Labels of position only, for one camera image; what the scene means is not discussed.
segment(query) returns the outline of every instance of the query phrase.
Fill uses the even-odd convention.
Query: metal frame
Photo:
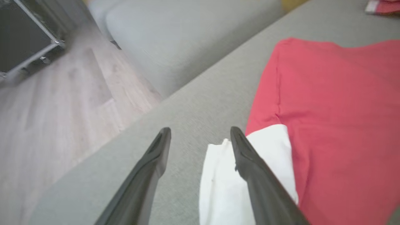
[[[35,16],[29,9],[20,1],[20,0],[13,0],[30,18],[35,22],[35,24],[51,39],[50,44],[45,47],[44,49],[38,51],[31,57],[27,58],[25,61],[18,64],[13,69],[9,70],[7,73],[3,73],[2,77],[7,77],[8,74],[12,74],[21,70],[24,67],[27,67],[31,62],[39,59],[41,56],[45,55],[47,52],[51,51],[57,46],[65,48],[65,44],[62,40],[57,39]]]

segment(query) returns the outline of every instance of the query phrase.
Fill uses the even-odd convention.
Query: sofa cushion
[[[101,33],[107,38],[107,40],[114,40],[110,32],[108,31],[106,24],[107,13],[116,6],[119,2],[125,0],[86,0],[85,3],[88,6],[90,13]]]
[[[168,164],[158,182],[150,224],[198,224],[198,194],[207,144],[230,127],[246,127],[263,69],[287,37],[344,47],[399,39],[400,20],[366,15],[365,0],[311,0],[251,38],[93,156],[43,196],[31,225],[93,224],[162,127],[171,127]]]
[[[107,25],[167,97],[282,15],[280,0],[134,0],[112,9]]]

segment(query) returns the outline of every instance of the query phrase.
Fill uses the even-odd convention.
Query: laminate flooring
[[[93,23],[53,63],[0,88],[0,224],[25,225],[43,192],[162,98]]]

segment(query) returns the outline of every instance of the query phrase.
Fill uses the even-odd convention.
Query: white cloth
[[[272,125],[247,136],[283,187],[298,204],[292,148],[285,125]],[[200,225],[253,225],[247,182],[235,171],[232,143],[208,145],[200,182]]]

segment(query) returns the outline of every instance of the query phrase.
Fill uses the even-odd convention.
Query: red package
[[[400,13],[400,0],[370,0],[365,12],[379,15],[398,14]]]

